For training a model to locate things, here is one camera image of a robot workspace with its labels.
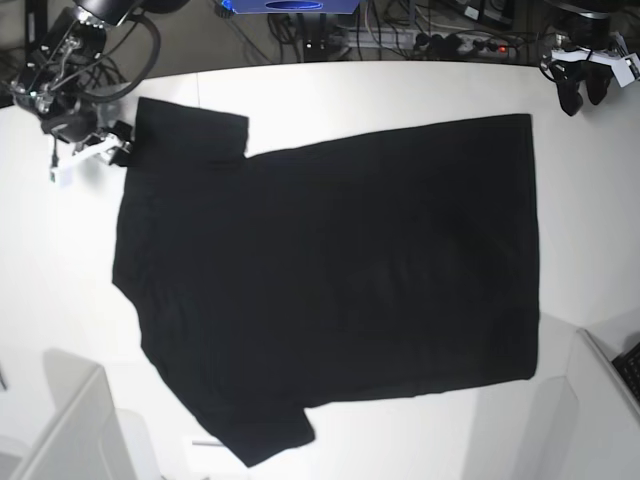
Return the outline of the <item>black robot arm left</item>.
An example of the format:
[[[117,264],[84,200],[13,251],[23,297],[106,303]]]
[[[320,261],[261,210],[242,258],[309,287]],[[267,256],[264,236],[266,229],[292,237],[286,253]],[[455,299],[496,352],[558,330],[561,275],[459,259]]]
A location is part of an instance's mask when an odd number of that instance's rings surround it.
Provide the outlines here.
[[[540,69],[555,84],[562,111],[576,115],[583,106],[580,86],[585,85],[592,105],[607,95],[613,71],[596,56],[612,46],[611,17],[620,1],[552,1],[551,26],[556,40]]]

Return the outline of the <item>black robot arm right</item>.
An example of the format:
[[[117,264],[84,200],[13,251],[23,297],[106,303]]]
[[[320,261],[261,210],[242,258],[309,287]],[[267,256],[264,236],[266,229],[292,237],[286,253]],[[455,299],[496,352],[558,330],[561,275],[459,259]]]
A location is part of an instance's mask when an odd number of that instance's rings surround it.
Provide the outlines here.
[[[76,1],[26,54],[24,67],[9,84],[14,104],[37,117],[42,132],[52,138],[52,174],[63,166],[58,155],[60,142],[73,147],[71,163],[99,158],[108,165],[127,164],[134,144],[133,127],[122,121],[103,125],[98,110],[134,91],[158,60],[161,35],[143,5],[142,1]],[[117,51],[104,50],[108,30],[127,22],[150,34],[149,57],[128,85],[97,95],[82,78],[95,73]]]

